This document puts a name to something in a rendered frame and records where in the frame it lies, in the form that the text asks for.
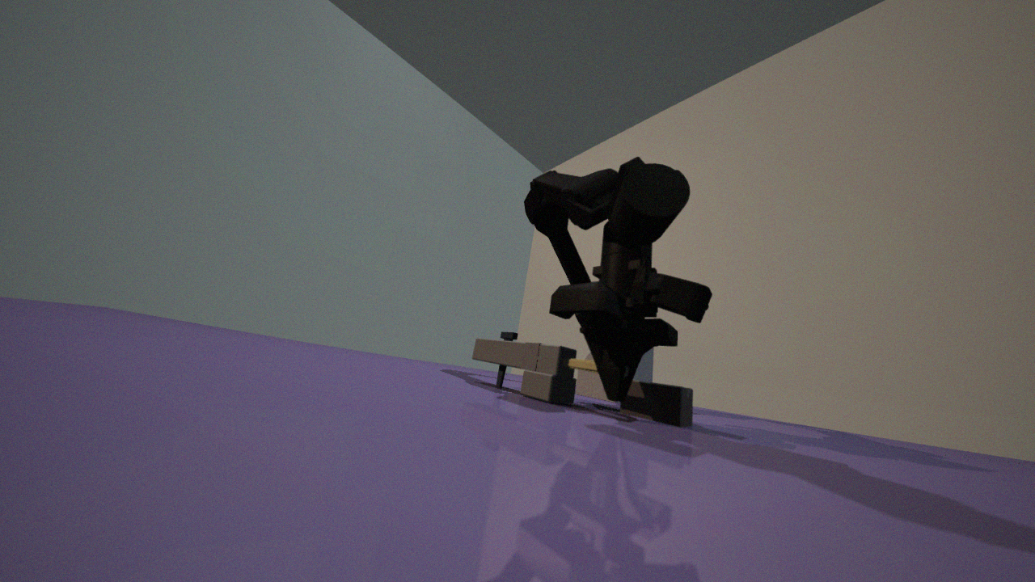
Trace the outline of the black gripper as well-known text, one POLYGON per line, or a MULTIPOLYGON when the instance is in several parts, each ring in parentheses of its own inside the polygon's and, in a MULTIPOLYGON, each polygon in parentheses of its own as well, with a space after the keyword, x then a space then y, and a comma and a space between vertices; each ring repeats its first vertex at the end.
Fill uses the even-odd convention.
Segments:
POLYGON ((591 327, 581 327, 593 361, 598 367, 600 381, 605 387, 607 400, 624 402, 635 378, 637 365, 642 356, 657 346, 678 346, 678 332, 663 319, 656 318, 654 305, 632 305, 631 293, 637 265, 652 260, 635 253, 613 253, 593 268, 588 281, 560 286, 551 295, 549 314, 562 319, 572 319, 574 313, 590 314, 591 327), (628 367, 628 376, 624 378, 628 367))

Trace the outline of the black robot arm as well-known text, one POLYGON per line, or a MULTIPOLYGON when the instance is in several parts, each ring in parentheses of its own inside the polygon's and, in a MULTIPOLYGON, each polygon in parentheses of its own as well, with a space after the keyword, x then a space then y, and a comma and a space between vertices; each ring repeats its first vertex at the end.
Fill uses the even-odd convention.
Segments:
MULTIPOLYGON (((548 171, 531 182, 524 201, 527 217, 548 236, 570 284, 591 281, 567 230, 568 219, 587 230, 609 220, 603 228, 602 253, 635 253, 652 260, 652 243, 670 227, 689 199, 683 173, 662 163, 643 163, 640 156, 620 166, 583 177, 548 171)), ((649 260, 637 265, 631 304, 654 305, 701 323, 712 291, 696 281, 649 270, 649 260), (635 303, 637 302, 637 303, 635 303)))

